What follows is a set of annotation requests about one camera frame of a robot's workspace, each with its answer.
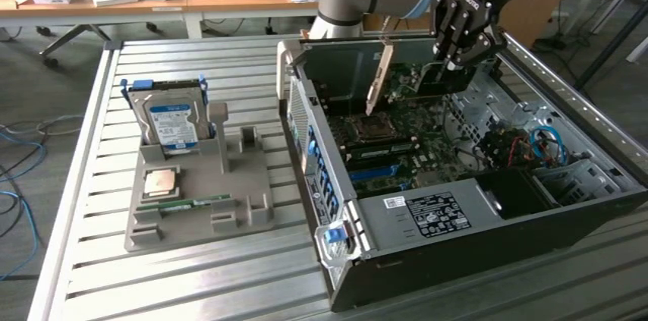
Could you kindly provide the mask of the Nvidia graphics card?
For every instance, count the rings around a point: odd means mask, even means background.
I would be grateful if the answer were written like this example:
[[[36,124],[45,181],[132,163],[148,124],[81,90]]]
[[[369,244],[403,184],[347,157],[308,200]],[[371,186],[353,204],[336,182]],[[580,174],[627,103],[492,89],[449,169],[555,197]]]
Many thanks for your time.
[[[365,114],[371,115],[381,102],[407,98],[443,96],[460,92],[468,86],[480,58],[463,60],[463,51],[440,39],[427,39],[427,61],[420,68],[399,74],[393,68],[393,56],[399,46],[407,43],[404,36],[383,36],[381,59],[365,100]]]

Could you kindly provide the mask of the perforated silver drive cage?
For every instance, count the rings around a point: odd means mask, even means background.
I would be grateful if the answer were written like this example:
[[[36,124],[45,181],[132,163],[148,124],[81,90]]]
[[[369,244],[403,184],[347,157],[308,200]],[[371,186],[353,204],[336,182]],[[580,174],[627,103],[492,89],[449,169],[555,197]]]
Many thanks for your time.
[[[477,67],[464,91],[448,97],[445,132],[453,145],[469,152],[492,128],[521,127],[515,119],[517,101],[501,81],[501,60],[492,58]]]

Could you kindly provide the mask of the green motherboard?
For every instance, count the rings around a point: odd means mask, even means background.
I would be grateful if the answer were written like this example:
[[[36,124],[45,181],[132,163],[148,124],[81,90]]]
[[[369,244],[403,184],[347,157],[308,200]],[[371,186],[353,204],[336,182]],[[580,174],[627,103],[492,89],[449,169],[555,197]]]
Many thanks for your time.
[[[393,64],[399,74],[411,69],[408,64]],[[461,151],[452,143],[444,126],[448,123],[448,98],[429,96],[381,102],[373,113],[389,117],[396,137],[360,141],[352,121],[365,116],[365,101],[333,102],[327,122],[333,134],[343,164],[359,198],[391,194],[404,190],[443,184],[477,170],[480,161],[463,163]],[[413,143],[407,153],[351,159],[348,150],[355,147]]]

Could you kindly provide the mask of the silver disk bay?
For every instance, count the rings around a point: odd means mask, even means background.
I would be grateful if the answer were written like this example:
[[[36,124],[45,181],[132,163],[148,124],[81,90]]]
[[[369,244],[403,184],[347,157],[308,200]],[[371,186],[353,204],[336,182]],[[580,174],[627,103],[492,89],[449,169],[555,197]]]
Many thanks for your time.
[[[621,193],[620,186],[589,159],[559,168],[539,168],[532,172],[563,206]]]

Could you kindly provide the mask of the grey power supply unit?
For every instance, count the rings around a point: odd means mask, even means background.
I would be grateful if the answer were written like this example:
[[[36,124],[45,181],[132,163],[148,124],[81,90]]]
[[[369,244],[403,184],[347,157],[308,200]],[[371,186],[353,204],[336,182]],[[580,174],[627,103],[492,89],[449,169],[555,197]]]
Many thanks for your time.
[[[503,224],[473,178],[365,198],[359,206],[371,250],[379,254],[439,243]]]

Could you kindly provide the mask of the black open PC case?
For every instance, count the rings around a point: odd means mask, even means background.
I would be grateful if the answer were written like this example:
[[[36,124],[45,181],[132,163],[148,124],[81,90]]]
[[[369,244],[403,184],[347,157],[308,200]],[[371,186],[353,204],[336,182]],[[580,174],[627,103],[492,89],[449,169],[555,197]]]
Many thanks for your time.
[[[395,64],[427,61],[429,36],[408,35]],[[367,100],[383,43],[377,37],[284,40],[277,78],[288,84],[281,121],[296,183],[331,309],[353,309],[572,247],[604,223],[648,204],[648,152],[619,130],[533,53],[516,41],[485,58],[501,60],[501,81],[519,103],[521,127],[485,133],[460,159],[479,159],[473,178],[503,224],[395,253],[371,250],[359,198],[327,122],[333,102]],[[560,205],[533,174],[589,159],[620,194]],[[325,230],[344,227],[347,240],[328,244]]]

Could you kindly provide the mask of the hard disk with blue carrier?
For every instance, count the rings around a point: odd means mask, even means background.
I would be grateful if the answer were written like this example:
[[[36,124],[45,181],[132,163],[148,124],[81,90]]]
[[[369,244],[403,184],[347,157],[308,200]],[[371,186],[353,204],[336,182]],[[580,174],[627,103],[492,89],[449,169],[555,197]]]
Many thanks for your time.
[[[121,95],[136,116],[145,145],[167,155],[189,153],[215,136],[208,120],[207,80],[120,81]]]

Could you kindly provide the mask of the grey printed parts rack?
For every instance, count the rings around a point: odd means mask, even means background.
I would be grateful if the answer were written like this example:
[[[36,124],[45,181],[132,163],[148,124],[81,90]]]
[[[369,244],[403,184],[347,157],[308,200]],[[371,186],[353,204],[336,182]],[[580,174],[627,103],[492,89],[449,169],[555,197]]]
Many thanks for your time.
[[[227,104],[211,103],[207,110],[216,136],[201,140],[196,150],[167,155],[159,145],[139,148],[124,236],[128,252],[183,247],[276,226],[267,158],[257,130],[244,126],[237,134],[225,135]],[[165,196],[144,198],[145,174],[159,169],[175,170],[175,190]],[[231,194],[233,199],[177,212],[136,211],[143,205],[220,194]]]

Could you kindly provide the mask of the CPU with copper-toned lid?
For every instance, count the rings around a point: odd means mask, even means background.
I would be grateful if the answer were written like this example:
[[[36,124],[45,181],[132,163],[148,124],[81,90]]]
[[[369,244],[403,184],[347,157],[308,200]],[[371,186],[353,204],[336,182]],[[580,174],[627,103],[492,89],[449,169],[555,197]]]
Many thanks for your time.
[[[175,190],[176,172],[172,169],[159,169],[145,174],[143,197],[160,197]]]

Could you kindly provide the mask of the green RAM stick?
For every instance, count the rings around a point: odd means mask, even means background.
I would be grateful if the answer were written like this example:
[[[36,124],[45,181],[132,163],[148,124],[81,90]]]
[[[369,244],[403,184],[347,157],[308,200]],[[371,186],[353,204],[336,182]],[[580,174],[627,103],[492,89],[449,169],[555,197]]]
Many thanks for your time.
[[[136,208],[136,211],[159,210],[160,212],[177,212],[196,207],[207,206],[219,200],[232,200],[231,194],[220,194],[209,197],[172,200],[157,204],[143,205]]]

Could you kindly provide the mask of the CPU socket with metal frame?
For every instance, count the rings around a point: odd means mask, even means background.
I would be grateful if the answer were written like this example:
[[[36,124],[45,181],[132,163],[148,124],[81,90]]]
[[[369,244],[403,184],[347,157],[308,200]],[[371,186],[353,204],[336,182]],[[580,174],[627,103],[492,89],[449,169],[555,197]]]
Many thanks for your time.
[[[368,142],[396,137],[389,117],[383,113],[356,117],[352,125],[360,141]]]

